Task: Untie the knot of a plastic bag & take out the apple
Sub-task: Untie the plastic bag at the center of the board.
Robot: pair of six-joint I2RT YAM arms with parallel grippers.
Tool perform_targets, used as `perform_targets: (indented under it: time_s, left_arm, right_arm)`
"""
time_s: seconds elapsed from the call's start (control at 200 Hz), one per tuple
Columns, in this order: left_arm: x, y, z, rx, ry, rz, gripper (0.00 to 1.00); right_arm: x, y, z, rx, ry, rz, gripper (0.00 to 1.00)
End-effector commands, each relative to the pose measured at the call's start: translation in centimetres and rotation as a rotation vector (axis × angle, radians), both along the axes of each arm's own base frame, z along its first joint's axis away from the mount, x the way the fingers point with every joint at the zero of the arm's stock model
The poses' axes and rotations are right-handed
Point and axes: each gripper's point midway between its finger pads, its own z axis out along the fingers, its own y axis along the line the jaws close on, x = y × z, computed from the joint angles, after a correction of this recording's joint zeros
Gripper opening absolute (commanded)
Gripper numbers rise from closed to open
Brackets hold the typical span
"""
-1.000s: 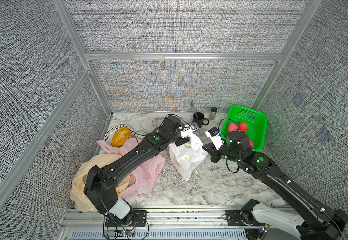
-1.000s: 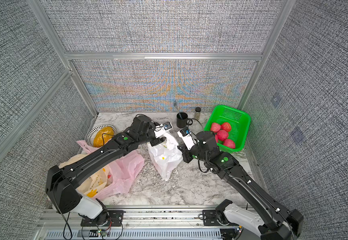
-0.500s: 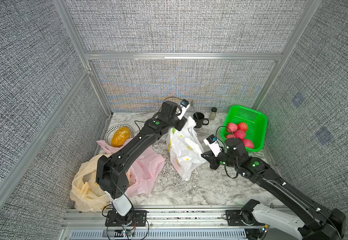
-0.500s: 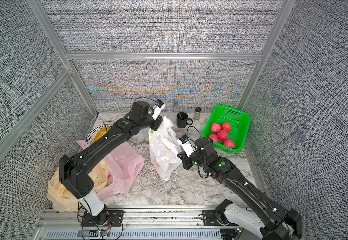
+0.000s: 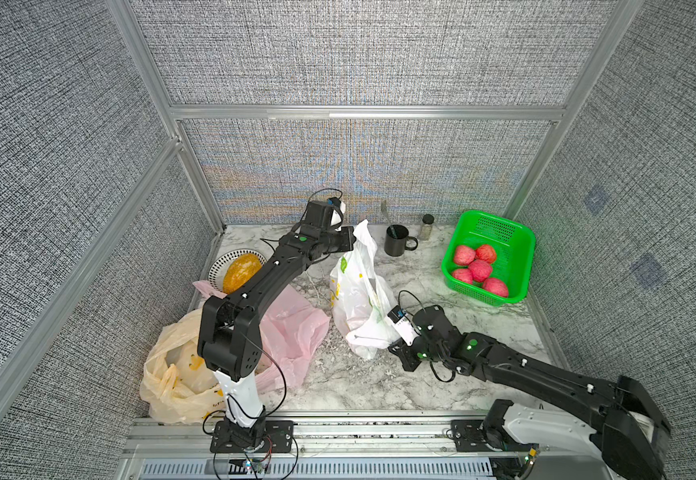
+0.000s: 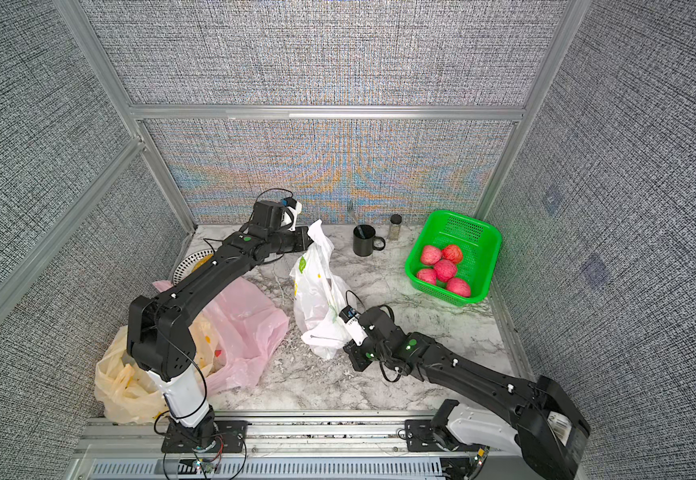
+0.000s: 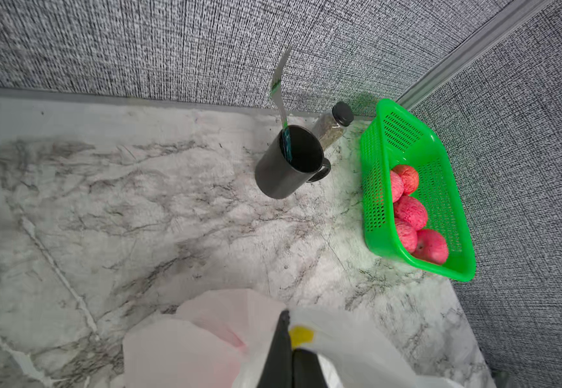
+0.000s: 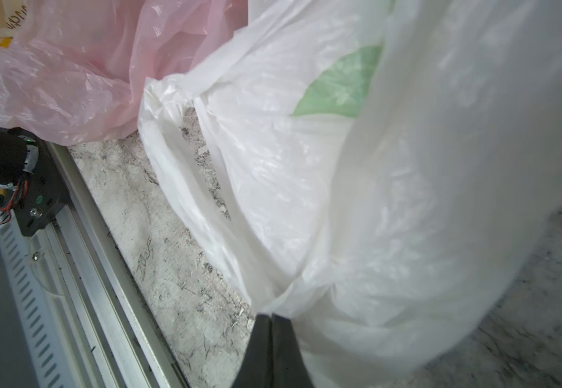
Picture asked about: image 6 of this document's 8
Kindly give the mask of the white plastic bag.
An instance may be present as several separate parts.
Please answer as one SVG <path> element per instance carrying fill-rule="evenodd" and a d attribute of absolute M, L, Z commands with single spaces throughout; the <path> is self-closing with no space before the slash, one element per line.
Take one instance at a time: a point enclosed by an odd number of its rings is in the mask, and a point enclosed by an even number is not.
<path fill-rule="evenodd" d="M 296 261 L 290 276 L 294 281 L 294 315 L 301 339 L 323 360 L 333 360 L 352 340 L 340 318 L 347 306 L 345 280 L 330 265 L 334 244 L 317 220 L 308 227 L 311 245 Z"/>

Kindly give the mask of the pink plastic bag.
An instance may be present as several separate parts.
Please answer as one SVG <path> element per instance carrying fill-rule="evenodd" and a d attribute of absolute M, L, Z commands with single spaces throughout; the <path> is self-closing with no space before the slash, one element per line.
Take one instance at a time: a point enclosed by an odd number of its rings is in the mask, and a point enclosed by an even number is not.
<path fill-rule="evenodd" d="M 226 287 L 189 327 L 208 394 L 255 387 L 289 322 L 288 315 L 246 279 Z"/>

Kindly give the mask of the pink red apple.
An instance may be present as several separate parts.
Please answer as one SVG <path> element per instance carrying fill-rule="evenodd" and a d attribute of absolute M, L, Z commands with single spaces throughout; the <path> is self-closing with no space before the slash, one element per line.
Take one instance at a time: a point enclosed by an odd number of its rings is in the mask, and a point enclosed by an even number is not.
<path fill-rule="evenodd" d="M 416 274 L 416 278 L 434 286 L 438 282 L 437 273 L 433 268 L 420 269 Z"/>

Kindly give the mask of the beige plastic bag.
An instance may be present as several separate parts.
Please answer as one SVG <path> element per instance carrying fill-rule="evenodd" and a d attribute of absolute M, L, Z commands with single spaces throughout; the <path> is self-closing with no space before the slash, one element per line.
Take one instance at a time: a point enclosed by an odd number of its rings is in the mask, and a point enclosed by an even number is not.
<path fill-rule="evenodd" d="M 215 351 L 220 347 L 219 332 L 203 314 L 189 330 L 197 347 L 195 360 L 209 377 L 218 365 Z M 110 421 L 149 423 L 167 411 L 166 401 L 154 381 L 128 355 L 127 340 L 128 327 L 123 326 L 97 363 L 95 397 L 104 404 Z"/>

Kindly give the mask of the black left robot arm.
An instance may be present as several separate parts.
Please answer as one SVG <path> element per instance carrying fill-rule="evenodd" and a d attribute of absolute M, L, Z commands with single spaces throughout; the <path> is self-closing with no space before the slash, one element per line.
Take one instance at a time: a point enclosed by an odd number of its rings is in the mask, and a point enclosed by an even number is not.
<path fill-rule="evenodd" d="M 190 326 L 226 287 L 253 269 L 307 250 L 308 228 L 292 196 L 257 200 L 250 218 L 221 241 L 209 260 L 172 288 L 129 307 L 127 352 L 157 384 L 171 420 L 188 430 L 209 425 L 208 382 L 195 361 Z"/>

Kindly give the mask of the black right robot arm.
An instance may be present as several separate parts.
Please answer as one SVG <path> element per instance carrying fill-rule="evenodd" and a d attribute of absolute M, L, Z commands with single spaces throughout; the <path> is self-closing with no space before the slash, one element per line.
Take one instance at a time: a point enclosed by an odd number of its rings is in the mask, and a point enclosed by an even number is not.
<path fill-rule="evenodd" d="M 468 360 L 419 332 L 405 333 L 388 306 L 359 312 L 345 307 L 340 317 L 351 334 L 344 350 L 353 368 L 379 365 L 382 374 L 411 376 L 452 390 L 500 418 L 479 423 L 465 404 L 447 400 L 431 422 L 431 438 L 446 451 L 491 447 L 519 451 L 545 479 L 576 476 L 591 428 L 553 379 L 512 377 Z"/>

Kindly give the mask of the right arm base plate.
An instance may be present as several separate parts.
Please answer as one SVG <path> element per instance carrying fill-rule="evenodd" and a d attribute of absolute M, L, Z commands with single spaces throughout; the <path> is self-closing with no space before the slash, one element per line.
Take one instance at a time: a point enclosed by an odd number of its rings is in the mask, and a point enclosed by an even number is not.
<path fill-rule="evenodd" d="M 488 452 L 489 447 L 481 444 L 465 444 L 444 426 L 432 420 L 405 421 L 401 438 L 406 441 L 410 452 Z"/>

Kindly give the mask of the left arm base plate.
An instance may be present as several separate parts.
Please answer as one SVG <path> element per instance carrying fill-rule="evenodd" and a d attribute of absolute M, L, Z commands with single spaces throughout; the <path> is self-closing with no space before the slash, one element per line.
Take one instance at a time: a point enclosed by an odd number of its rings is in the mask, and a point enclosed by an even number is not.
<path fill-rule="evenodd" d="M 161 446 L 167 454 L 242 453 L 248 423 L 244 420 L 215 420 L 196 428 L 187 428 L 179 422 L 170 422 Z"/>

